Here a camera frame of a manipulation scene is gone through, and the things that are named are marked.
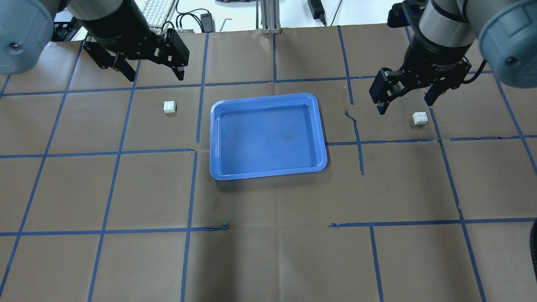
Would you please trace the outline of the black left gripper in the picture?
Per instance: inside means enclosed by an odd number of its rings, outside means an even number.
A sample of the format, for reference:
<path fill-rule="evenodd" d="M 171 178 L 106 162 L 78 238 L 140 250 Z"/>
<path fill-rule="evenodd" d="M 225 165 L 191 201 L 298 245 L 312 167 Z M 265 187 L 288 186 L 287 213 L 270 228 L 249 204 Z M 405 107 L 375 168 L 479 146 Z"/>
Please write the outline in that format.
<path fill-rule="evenodd" d="M 79 18 L 93 39 L 83 48 L 98 67 L 113 68 L 134 82 L 136 71 L 128 60 L 150 60 L 170 67 L 179 81 L 184 80 L 190 52 L 174 29 L 153 32 L 133 0 L 106 0 L 105 4 L 113 6 L 105 16 Z"/>

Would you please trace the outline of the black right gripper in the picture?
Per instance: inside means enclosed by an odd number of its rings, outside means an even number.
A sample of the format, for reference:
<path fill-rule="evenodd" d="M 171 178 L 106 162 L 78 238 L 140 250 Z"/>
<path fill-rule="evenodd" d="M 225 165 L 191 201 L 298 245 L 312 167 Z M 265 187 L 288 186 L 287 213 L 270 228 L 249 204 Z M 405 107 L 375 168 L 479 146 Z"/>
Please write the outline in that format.
<path fill-rule="evenodd" d="M 424 100 L 431 107 L 447 90 L 459 88 L 472 67 L 465 56 L 468 49 L 470 45 L 445 47 L 412 37 L 401 67 L 381 68 L 369 89 L 379 114 L 385 115 L 392 101 L 413 90 L 428 88 Z"/>

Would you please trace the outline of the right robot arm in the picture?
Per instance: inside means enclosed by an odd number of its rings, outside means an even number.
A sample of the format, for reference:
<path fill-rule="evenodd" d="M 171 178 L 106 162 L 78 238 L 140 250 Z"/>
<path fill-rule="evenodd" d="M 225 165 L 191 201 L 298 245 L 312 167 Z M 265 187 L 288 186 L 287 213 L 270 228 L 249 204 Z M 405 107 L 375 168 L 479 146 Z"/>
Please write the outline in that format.
<path fill-rule="evenodd" d="M 369 94 L 383 115 L 389 104 L 426 88 L 432 106 L 449 89 L 469 84 L 466 53 L 477 41 L 485 64 L 511 87 L 536 87 L 535 0 L 404 0 L 392 6 L 387 24 L 414 31 L 397 70 L 378 71 Z"/>

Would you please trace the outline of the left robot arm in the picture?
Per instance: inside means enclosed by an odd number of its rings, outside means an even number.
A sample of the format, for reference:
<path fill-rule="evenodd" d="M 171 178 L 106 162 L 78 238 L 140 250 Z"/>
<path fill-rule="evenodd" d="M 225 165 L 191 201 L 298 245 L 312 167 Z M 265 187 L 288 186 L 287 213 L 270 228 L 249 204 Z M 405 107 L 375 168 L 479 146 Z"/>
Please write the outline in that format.
<path fill-rule="evenodd" d="M 133 0 L 2 0 L 0 72 L 25 73 L 37 64 L 54 32 L 54 18 L 67 9 L 87 31 L 83 48 L 102 69 L 134 81 L 128 60 L 149 60 L 169 67 L 179 81 L 190 52 L 174 29 L 153 32 Z"/>

